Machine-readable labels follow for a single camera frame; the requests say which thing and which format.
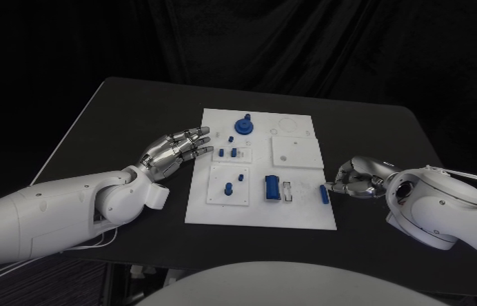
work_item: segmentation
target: table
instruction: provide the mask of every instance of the table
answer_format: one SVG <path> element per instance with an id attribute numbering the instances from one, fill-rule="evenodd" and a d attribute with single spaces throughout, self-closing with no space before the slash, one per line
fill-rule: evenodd
<path id="1" fill-rule="evenodd" d="M 415 115 L 399 106 L 330 101 L 108 78 L 39 173 L 36 183 L 121 170 L 138 161 L 163 134 L 197 127 L 203 108 L 313 117 L 324 175 L 355 155 L 402 169 L 442 167 Z M 117 240 L 66 256 L 202 270 L 245 261 L 329 265 L 415 290 L 477 295 L 477 251 L 458 242 L 450 251 L 428 247 L 386 223 L 386 200 L 331 194 L 337 231 L 190 225 L 184 223 L 193 161 L 170 179 L 161 211 L 144 209 L 120 228 Z"/>

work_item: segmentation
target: blue knob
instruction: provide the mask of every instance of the blue knob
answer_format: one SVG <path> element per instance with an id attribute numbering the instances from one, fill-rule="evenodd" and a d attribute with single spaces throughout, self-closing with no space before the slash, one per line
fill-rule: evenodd
<path id="1" fill-rule="evenodd" d="M 231 183 L 226 183 L 225 193 L 226 193 L 228 196 L 232 194 L 232 184 Z"/>
<path id="2" fill-rule="evenodd" d="M 254 123 L 251 122 L 251 115 L 246 114 L 244 119 L 235 122 L 235 131 L 241 135 L 248 135 L 254 131 Z"/>

